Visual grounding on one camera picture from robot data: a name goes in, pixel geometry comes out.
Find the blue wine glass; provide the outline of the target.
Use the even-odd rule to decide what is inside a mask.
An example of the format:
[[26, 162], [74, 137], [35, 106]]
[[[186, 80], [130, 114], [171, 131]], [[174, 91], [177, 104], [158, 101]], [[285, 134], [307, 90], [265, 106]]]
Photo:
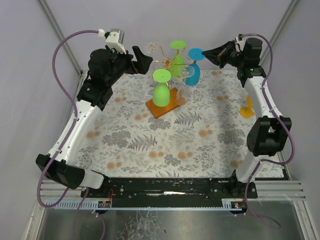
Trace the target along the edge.
[[192, 48], [188, 51], [188, 57], [192, 60], [192, 64], [187, 66], [187, 70], [191, 70], [191, 75], [184, 82], [187, 86], [195, 86], [200, 80], [201, 70], [197, 62], [205, 58], [202, 52], [201, 48]]

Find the orange wine glass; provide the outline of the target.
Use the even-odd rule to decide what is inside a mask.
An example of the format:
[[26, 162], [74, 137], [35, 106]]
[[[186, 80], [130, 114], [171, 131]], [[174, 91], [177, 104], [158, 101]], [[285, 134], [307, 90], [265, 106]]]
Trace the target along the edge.
[[249, 95], [246, 98], [246, 106], [243, 106], [239, 109], [239, 114], [246, 119], [255, 115], [254, 105]]

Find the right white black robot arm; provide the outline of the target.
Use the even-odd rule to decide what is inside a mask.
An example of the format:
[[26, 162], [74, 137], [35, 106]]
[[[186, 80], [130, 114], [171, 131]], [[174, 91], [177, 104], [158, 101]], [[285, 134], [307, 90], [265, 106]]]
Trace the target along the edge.
[[239, 34], [224, 45], [205, 50], [202, 54], [211, 63], [224, 68], [231, 65], [237, 69], [237, 78], [252, 102], [256, 121], [246, 138], [248, 152], [240, 167], [233, 171], [226, 183], [214, 185], [214, 194], [231, 198], [256, 198], [254, 180], [263, 163], [281, 152], [287, 140], [292, 140], [292, 121], [284, 117], [270, 94], [267, 80], [269, 72], [260, 66], [263, 42], [268, 40], [257, 33]]

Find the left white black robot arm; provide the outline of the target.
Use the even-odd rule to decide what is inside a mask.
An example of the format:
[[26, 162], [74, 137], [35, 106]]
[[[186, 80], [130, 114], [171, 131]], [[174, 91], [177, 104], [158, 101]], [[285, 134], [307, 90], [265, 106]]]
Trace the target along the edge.
[[152, 57], [133, 46], [134, 54], [119, 53], [113, 48], [100, 48], [90, 54], [89, 77], [77, 95], [76, 112], [71, 117], [57, 140], [46, 155], [39, 154], [36, 165], [45, 176], [72, 190], [78, 187], [99, 189], [105, 176], [93, 170], [76, 166], [81, 141], [94, 125], [98, 114], [111, 98], [112, 85], [123, 74], [146, 74]]

